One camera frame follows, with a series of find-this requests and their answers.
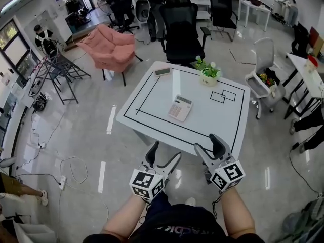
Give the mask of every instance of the calculator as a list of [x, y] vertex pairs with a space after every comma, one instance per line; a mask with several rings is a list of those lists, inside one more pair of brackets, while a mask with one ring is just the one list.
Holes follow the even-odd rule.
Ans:
[[172, 106], [168, 112], [168, 115], [174, 119], [177, 119], [183, 122], [190, 112], [192, 107], [192, 101], [181, 97], [180, 95], [176, 96], [176, 99], [172, 103]]

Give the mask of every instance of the calculator display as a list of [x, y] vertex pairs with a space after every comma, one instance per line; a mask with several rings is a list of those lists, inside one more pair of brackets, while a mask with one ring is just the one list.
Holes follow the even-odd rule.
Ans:
[[187, 99], [184, 99], [183, 97], [181, 96], [177, 96], [177, 99], [182, 101], [182, 102], [185, 102], [185, 103], [188, 103], [188, 104], [191, 104], [191, 101], [187, 100]]
[[155, 72], [156, 75], [163, 75], [163, 74], [167, 74], [170, 73], [170, 69], [166, 68], [166, 69], [161, 69]]

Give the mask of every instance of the pink armchair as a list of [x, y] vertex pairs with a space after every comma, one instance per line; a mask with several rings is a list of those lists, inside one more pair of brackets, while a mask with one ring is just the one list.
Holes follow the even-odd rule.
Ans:
[[134, 57], [143, 61], [135, 54], [135, 39], [132, 34], [121, 34], [104, 24], [99, 24], [81, 42], [77, 43], [87, 52], [95, 62], [96, 68], [121, 72], [124, 86], [126, 86], [123, 71]]

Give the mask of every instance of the white chair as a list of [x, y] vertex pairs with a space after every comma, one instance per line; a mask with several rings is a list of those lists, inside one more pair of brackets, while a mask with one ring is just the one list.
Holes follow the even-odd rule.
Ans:
[[270, 38], [262, 38], [254, 43], [256, 53], [256, 65], [255, 69], [248, 75], [245, 80], [247, 85], [252, 91], [253, 98], [251, 101], [257, 101], [258, 114], [257, 119], [261, 118], [261, 102], [265, 104], [270, 112], [274, 111], [274, 107], [278, 101], [280, 101], [286, 94], [286, 90], [280, 83], [275, 90], [275, 98], [272, 96], [270, 88], [265, 85], [257, 76], [262, 74], [267, 68], [279, 66], [274, 62], [274, 43]]

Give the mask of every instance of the small plant pot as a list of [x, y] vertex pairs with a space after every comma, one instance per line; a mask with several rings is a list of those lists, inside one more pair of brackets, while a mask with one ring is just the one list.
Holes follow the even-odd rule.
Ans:
[[208, 87], [213, 87], [217, 83], [217, 77], [205, 76], [202, 71], [200, 72], [199, 80], [203, 85]]

